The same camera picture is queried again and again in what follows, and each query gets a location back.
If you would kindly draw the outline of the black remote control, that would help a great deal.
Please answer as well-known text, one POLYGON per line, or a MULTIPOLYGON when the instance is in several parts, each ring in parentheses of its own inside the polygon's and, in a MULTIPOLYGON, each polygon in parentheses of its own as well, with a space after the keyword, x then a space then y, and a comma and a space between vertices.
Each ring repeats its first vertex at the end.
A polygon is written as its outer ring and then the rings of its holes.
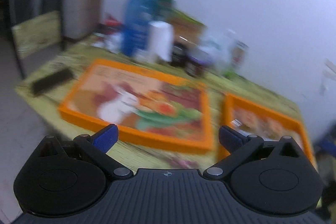
POLYGON ((39 96, 72 79, 74 79, 74 74, 69 68, 60 69, 48 76, 34 81, 31 84, 32 95, 39 96))

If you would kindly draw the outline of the green Tsingtao beer can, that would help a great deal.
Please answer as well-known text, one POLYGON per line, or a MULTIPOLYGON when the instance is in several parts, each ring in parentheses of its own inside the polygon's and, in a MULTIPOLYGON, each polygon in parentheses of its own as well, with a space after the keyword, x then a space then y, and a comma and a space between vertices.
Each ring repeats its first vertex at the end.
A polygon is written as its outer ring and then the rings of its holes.
POLYGON ((227 70, 224 73, 224 77, 227 79, 232 79, 235 77, 241 68, 249 47, 241 42, 240 40, 235 40, 234 46, 230 51, 230 61, 227 67, 227 70))

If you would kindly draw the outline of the blue water bottle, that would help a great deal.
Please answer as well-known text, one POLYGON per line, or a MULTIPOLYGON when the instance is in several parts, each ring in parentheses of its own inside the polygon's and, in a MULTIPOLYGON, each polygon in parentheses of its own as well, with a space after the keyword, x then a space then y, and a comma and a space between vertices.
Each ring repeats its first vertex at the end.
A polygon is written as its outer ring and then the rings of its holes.
POLYGON ((127 0, 124 16, 121 51, 133 56, 137 50, 145 50, 149 23, 154 18, 156 0, 127 0))

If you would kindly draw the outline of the bagged sliced bread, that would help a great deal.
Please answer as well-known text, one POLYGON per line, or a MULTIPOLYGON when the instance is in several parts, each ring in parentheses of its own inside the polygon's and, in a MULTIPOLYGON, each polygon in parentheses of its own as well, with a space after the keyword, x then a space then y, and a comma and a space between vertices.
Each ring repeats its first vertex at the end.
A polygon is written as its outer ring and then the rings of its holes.
POLYGON ((198 45, 200 37, 207 29, 206 25, 177 9, 173 9, 167 22, 173 26, 174 41, 187 48, 198 45))

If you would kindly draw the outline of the dark glass jar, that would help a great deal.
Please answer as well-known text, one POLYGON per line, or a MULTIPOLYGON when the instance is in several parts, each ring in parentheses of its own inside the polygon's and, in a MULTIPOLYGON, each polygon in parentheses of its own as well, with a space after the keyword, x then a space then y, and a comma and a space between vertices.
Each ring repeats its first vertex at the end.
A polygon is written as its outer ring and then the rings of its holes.
POLYGON ((171 52, 170 65, 172 67, 183 68, 187 60, 187 50, 188 49, 184 44, 175 42, 171 52))

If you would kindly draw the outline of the white paper roll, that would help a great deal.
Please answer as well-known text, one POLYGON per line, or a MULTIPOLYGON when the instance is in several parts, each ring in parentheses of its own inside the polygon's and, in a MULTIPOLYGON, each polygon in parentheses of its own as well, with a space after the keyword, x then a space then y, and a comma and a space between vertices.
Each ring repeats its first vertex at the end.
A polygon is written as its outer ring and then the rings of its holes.
POLYGON ((174 44, 174 28, 171 24, 159 20, 149 23, 147 37, 147 61, 171 61, 174 44))

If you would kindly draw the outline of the translucent white plastic bag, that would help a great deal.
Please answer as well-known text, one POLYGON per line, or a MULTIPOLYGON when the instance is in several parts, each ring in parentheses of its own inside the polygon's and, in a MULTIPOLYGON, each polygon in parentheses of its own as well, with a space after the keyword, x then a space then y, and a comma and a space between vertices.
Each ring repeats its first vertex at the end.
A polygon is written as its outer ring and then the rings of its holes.
POLYGON ((200 38, 199 47, 210 55, 213 68, 219 76, 223 76, 229 67, 231 48, 236 38, 236 32, 231 29, 224 31, 207 29, 200 38))

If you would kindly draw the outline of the purple lidded porridge can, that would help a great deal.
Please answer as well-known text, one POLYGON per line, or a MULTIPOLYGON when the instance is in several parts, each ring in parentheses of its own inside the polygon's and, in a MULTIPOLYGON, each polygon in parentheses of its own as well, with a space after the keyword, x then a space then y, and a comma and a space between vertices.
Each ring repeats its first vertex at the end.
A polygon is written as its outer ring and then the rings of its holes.
POLYGON ((205 69, 211 64, 211 57, 203 51, 189 51, 185 72, 192 77, 203 77, 205 69))

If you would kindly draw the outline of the orange mooncake box base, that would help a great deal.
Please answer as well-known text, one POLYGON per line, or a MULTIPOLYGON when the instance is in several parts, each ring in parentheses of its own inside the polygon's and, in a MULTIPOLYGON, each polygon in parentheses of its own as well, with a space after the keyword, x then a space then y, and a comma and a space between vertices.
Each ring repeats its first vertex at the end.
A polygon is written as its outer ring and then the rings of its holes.
POLYGON ((244 136, 256 134, 267 141, 280 140, 285 135, 291 136, 313 166, 317 166, 309 136, 302 122, 289 116, 227 93, 222 102, 220 124, 229 126, 244 136))

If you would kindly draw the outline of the wooden chair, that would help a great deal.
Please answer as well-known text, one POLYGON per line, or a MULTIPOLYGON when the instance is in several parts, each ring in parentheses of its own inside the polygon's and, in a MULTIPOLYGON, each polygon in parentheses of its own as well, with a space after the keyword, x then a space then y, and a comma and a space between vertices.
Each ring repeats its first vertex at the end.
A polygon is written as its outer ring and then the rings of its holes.
POLYGON ((23 59, 54 44, 66 49, 63 0, 42 0, 41 13, 22 23, 12 23, 9 42, 21 79, 26 78, 23 59))

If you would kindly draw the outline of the orange mooncake box lid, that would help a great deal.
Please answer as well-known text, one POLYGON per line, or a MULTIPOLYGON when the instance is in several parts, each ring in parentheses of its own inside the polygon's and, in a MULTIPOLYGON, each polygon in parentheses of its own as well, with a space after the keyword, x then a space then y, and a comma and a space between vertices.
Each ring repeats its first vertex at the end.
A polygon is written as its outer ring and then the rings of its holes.
POLYGON ((153 69, 97 59, 58 110, 91 131, 115 124, 136 145, 194 154, 214 146, 206 86, 153 69))

